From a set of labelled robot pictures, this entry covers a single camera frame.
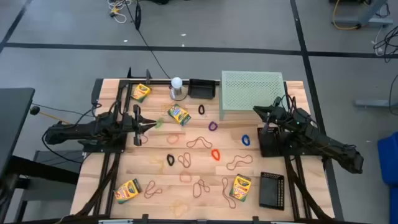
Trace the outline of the grey desk base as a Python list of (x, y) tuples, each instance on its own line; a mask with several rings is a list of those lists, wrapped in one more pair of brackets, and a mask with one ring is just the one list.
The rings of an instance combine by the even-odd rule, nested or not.
[[(49, 151), (37, 151), (34, 161), (78, 172), (83, 160), (81, 151), (59, 151), (58, 157)], [(30, 178), (30, 184), (23, 191), (14, 221), (25, 222), (31, 220), (44, 220), (61, 218), (70, 214), (76, 186), (52, 180)]]

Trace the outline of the thin yellow rod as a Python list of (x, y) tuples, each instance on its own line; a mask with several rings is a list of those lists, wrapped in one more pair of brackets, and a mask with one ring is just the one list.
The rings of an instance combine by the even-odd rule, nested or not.
[(65, 120), (63, 120), (63, 119), (61, 119), (61, 118), (58, 118), (58, 117), (56, 117), (56, 116), (53, 116), (53, 115), (51, 115), (51, 114), (47, 114), (47, 113), (44, 113), (44, 112), (41, 112), (41, 111), (39, 111), (39, 114), (44, 115), (44, 116), (49, 117), (49, 118), (52, 118), (52, 119), (55, 119), (55, 120), (57, 120), (57, 121), (60, 121), (61, 123), (71, 124), (70, 122), (65, 121)]

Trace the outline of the grey desk leg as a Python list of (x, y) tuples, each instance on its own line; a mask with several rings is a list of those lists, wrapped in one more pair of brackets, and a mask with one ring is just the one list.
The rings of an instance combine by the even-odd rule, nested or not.
[(359, 13), (357, 16), (336, 16), (337, 8), (340, 0), (336, 0), (333, 9), (331, 23), (341, 30), (360, 29), (364, 26), (389, 26), (393, 25), (393, 20), (388, 17), (378, 17), (376, 15), (380, 9), (386, 5), (388, 0), (371, 0), (370, 5), (365, 11)]

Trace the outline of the grey desk foot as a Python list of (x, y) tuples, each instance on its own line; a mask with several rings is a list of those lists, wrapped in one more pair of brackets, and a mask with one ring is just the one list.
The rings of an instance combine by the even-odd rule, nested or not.
[(398, 108), (398, 103), (389, 103), (388, 100), (354, 100), (355, 106), (378, 107), (378, 108)]

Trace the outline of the black plastic tray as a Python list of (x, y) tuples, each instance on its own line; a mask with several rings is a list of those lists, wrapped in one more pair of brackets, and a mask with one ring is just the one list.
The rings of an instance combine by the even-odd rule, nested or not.
[(188, 96), (211, 100), (215, 97), (216, 82), (214, 80), (189, 79)]

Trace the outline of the green perforated metal shelf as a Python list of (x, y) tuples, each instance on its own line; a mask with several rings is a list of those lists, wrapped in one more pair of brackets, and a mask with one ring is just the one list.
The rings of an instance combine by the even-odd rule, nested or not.
[(226, 111), (250, 111), (254, 106), (270, 106), (285, 95), (280, 72), (221, 72), (219, 100), (220, 120)]

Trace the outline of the black desk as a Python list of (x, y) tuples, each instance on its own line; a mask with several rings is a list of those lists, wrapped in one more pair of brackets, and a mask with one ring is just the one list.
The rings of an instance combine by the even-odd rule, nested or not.
[(0, 88), (0, 181), (29, 112), (33, 88)]

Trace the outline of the white bulb brass lamp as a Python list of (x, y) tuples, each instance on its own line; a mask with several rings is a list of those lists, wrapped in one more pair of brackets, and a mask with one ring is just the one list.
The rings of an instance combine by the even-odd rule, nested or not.
[(171, 79), (170, 97), (175, 101), (182, 101), (188, 95), (188, 88), (183, 86), (183, 81), (180, 77)]

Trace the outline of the blue plastic bin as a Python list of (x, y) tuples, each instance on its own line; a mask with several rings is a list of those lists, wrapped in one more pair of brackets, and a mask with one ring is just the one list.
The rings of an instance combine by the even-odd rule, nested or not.
[(390, 188), (389, 203), (389, 224), (398, 224), (398, 187)]
[(383, 181), (398, 185), (398, 132), (378, 140), (377, 149)]

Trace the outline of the black mesh basket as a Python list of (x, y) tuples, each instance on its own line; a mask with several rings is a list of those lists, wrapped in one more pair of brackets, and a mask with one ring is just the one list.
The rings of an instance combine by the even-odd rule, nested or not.
[(278, 127), (269, 127), (266, 133), (262, 132), (262, 128), (257, 129), (261, 156), (262, 157), (280, 157), (281, 143), (280, 132)]
[(261, 172), (259, 206), (284, 210), (284, 176)]

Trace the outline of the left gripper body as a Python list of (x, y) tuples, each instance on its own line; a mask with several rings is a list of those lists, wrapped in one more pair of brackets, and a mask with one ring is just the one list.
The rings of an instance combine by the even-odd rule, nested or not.
[(125, 112), (123, 114), (123, 131), (125, 133), (134, 133), (134, 145), (141, 146), (142, 141), (140, 137), (141, 133), (141, 125), (140, 125), (140, 117), (141, 117), (141, 108), (138, 105), (133, 105), (134, 116)]

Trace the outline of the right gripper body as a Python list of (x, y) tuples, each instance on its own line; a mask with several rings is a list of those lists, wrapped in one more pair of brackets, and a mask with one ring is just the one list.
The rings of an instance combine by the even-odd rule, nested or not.
[(279, 106), (281, 102), (282, 98), (276, 98), (273, 104), (269, 106), (270, 111), (268, 117), (264, 118), (265, 125), (261, 131), (262, 134), (266, 134), (268, 132), (270, 123), (275, 123), (276, 120), (285, 116), (286, 110)]

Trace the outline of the silver aluminium rail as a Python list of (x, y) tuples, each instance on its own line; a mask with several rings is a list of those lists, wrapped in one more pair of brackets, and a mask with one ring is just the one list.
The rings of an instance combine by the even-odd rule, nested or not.
[(99, 220), (98, 224), (134, 224), (134, 220), (133, 219)]

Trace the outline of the yellow green crayon box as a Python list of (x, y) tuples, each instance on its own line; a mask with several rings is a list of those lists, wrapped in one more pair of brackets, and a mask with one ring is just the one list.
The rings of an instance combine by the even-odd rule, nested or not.
[(252, 180), (249, 177), (238, 174), (233, 181), (229, 196), (239, 201), (245, 202), (251, 188)]
[(114, 196), (118, 204), (123, 204), (136, 197), (142, 192), (142, 188), (137, 179), (132, 179), (122, 184), (114, 191)]
[(135, 87), (131, 98), (142, 103), (144, 99), (151, 93), (151, 91), (152, 90), (148, 86), (140, 83)]
[(191, 119), (190, 114), (188, 111), (183, 109), (180, 105), (174, 104), (171, 108), (167, 111), (168, 115), (171, 116), (176, 122), (181, 125), (185, 126)]

